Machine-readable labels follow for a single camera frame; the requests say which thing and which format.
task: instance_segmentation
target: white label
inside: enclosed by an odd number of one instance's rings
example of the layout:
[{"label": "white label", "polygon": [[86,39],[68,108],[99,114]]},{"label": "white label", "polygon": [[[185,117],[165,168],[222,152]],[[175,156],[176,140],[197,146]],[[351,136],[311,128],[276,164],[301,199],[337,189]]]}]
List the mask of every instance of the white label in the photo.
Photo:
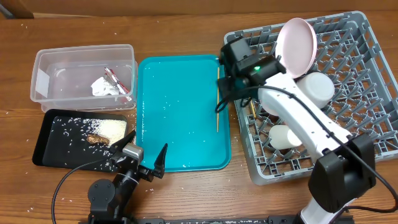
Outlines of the white label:
[{"label": "white label", "polygon": [[36,91],[47,98],[49,92],[50,77],[41,69],[37,72],[36,78]]}]

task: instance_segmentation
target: white cup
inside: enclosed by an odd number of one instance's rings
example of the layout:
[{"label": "white cup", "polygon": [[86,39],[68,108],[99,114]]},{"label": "white cup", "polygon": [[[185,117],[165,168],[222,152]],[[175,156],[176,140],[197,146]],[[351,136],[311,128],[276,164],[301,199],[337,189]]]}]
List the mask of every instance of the white cup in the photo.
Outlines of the white cup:
[{"label": "white cup", "polygon": [[297,86],[318,108],[325,107],[335,94],[332,80],[320,72],[313,72],[302,78]]},{"label": "white cup", "polygon": [[302,144],[300,139],[287,125],[273,126],[271,130],[269,130],[268,136],[271,138],[271,146],[278,150],[297,147]]}]

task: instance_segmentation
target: wooden table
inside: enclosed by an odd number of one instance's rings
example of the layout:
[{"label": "wooden table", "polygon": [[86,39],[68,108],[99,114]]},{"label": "wooden table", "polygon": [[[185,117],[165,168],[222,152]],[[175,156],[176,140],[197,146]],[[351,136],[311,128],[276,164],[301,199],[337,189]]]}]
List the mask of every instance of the wooden table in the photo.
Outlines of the wooden table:
[{"label": "wooden table", "polygon": [[[365,14],[393,73],[398,74],[398,12]],[[40,105],[29,99],[32,67],[39,50],[131,44],[137,62],[156,55],[218,54],[229,31],[324,15],[311,12],[0,21],[0,223],[50,223],[53,191],[67,172],[38,167],[31,161],[44,115]],[[233,151],[229,165],[218,171],[166,174],[153,183],[142,181],[133,195],[137,218],[266,217],[296,214],[306,206],[310,199],[306,178],[265,186],[251,182],[236,112],[232,105],[229,108]],[[128,118],[135,125],[135,116]],[[397,169],[397,161],[377,164],[377,171],[396,189]],[[88,187],[97,179],[113,177],[87,171],[71,175],[57,197],[58,222],[85,220],[90,211]],[[378,183],[354,204],[389,208],[393,203],[390,193]],[[397,223],[398,219],[396,213],[352,214],[357,223]]]}]

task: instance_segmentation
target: gray crate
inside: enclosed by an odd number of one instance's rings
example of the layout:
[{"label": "gray crate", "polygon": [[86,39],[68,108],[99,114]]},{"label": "gray crate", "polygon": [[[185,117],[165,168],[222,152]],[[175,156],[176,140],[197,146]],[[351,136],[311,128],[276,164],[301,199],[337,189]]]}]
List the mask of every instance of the gray crate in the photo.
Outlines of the gray crate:
[{"label": "gray crate", "polygon": [[[354,11],[306,20],[317,34],[318,50],[311,72],[327,74],[335,95],[322,110],[354,136],[369,133],[376,161],[398,156],[398,85],[366,16]],[[225,35],[227,43],[244,36],[254,52],[272,55],[284,24],[239,30]],[[258,185],[308,176],[313,163],[303,147],[278,151],[268,146],[268,132],[283,121],[235,101],[246,162]]]}]

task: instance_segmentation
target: clear plastic container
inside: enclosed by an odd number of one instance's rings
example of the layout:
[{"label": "clear plastic container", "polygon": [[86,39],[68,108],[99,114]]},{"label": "clear plastic container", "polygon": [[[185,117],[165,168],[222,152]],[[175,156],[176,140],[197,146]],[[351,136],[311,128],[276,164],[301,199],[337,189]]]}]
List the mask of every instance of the clear plastic container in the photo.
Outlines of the clear plastic container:
[{"label": "clear plastic container", "polygon": [[[129,90],[125,95],[93,96],[91,84],[114,71]],[[130,110],[137,102],[137,63],[129,44],[45,49],[37,53],[30,98],[42,110]]]}]

